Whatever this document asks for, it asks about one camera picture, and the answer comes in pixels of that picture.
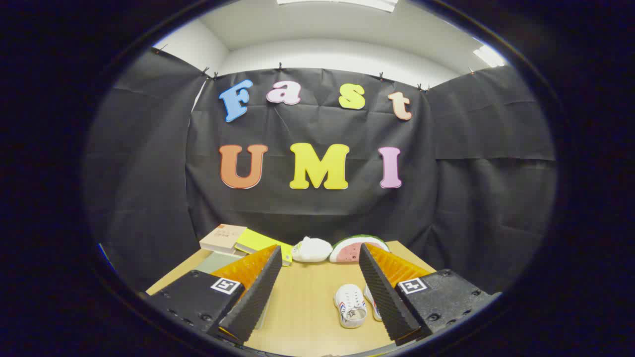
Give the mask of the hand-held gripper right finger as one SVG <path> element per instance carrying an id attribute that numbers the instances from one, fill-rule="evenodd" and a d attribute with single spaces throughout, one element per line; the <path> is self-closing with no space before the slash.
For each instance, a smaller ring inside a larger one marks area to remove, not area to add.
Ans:
<path id="1" fill-rule="evenodd" d="M 431 272 L 368 243 L 359 267 L 397 346 L 458 325 L 499 298 L 450 269 Z"/>

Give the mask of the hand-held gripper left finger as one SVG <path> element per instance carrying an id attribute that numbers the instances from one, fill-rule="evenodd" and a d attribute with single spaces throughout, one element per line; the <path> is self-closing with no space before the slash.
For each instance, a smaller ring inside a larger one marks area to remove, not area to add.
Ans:
<path id="1" fill-rule="evenodd" d="M 274 244 L 213 273 L 190 270 L 147 300 L 196 334 L 242 345 L 251 337 L 282 266 L 281 247 Z"/>

